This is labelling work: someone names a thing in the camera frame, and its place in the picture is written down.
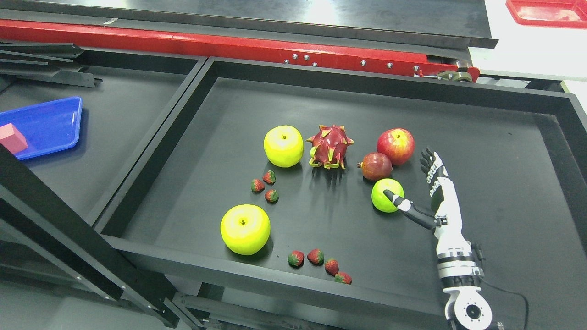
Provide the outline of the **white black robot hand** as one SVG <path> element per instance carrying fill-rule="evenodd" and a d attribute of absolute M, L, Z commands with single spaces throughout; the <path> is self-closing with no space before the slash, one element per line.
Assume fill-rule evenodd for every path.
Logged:
<path fill-rule="evenodd" d="M 390 201 L 408 219 L 433 232 L 437 239 L 436 255 L 440 253 L 471 253 L 470 244 L 461 232 L 463 220 L 455 186 L 445 164 L 437 152 L 425 148 L 421 153 L 422 171 L 426 174 L 434 215 L 419 211 L 413 201 L 383 190 L 385 199 Z"/>

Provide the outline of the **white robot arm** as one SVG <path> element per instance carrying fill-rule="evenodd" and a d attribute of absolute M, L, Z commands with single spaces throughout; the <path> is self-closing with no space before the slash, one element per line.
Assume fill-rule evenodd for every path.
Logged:
<path fill-rule="evenodd" d="M 440 253 L 437 261 L 443 292 L 449 294 L 444 308 L 449 330 L 503 330 L 482 297 L 483 271 L 471 253 Z"/>

